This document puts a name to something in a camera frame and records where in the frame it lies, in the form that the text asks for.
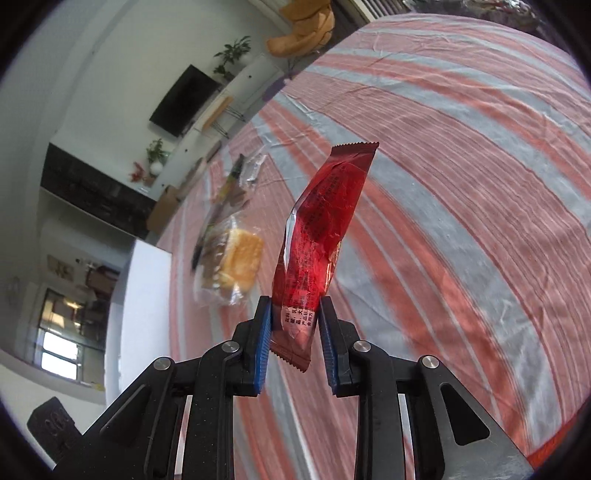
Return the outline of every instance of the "green plant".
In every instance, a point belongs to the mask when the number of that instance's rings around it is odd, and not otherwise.
[[[148,154],[148,163],[150,165],[155,161],[159,161],[161,164],[164,164],[166,152],[162,149],[162,146],[162,139],[159,138],[158,140],[153,140],[150,146],[146,148],[146,153]]]
[[[214,73],[217,73],[219,75],[225,75],[228,71],[226,70],[226,67],[224,65],[218,65],[217,67],[215,67],[213,69]]]
[[[222,58],[222,63],[218,65],[213,72],[225,76],[228,73],[228,71],[226,70],[226,64],[234,64],[234,62],[239,60],[240,57],[242,57],[245,53],[250,52],[251,36],[246,35],[242,37],[240,40],[235,40],[232,45],[226,43],[224,47],[225,48],[222,51],[216,53],[213,56]]]

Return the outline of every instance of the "plastic bread bag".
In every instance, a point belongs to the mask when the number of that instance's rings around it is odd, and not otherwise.
[[[463,5],[471,17],[517,30],[533,32],[540,25],[540,19],[522,0],[463,0]]]
[[[258,174],[268,154],[260,148],[252,155],[240,155],[232,166],[224,185],[219,189],[212,207],[203,222],[197,244],[191,259],[191,268],[195,270],[199,263],[208,236],[218,224],[244,208],[255,191]]]
[[[256,282],[264,243],[251,213],[230,215],[210,229],[195,270],[195,301],[234,305]]]
[[[329,288],[378,145],[333,147],[287,219],[273,277],[271,350],[304,372],[320,297]]]

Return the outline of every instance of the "cardboard box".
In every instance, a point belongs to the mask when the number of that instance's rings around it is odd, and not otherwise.
[[[156,202],[152,213],[146,220],[146,227],[151,232],[157,235],[162,235],[162,232],[168,225],[168,222],[177,211],[179,201],[177,198],[178,188],[169,185],[160,195]]]

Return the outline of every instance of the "white cabinet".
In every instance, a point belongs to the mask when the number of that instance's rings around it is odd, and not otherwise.
[[[202,131],[202,127],[225,98],[231,96],[233,102],[230,106],[244,113],[260,100],[265,90],[283,74],[283,71],[269,57],[262,53],[258,55],[199,113],[193,126],[169,156],[164,170],[152,188],[142,193],[158,200],[168,185],[178,187],[197,159],[204,156],[218,140],[223,139],[222,134],[213,128]],[[222,113],[219,117],[220,126],[227,131],[238,121],[235,116],[227,113]]]
[[[246,66],[225,88],[234,97],[237,110],[246,110],[258,100],[265,90],[283,75],[281,69],[264,54],[260,54]]]

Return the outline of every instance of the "red snack wrapper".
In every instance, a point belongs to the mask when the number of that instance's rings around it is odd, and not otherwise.
[[[333,147],[295,203],[273,277],[271,351],[305,372],[316,310],[329,289],[378,143]]]

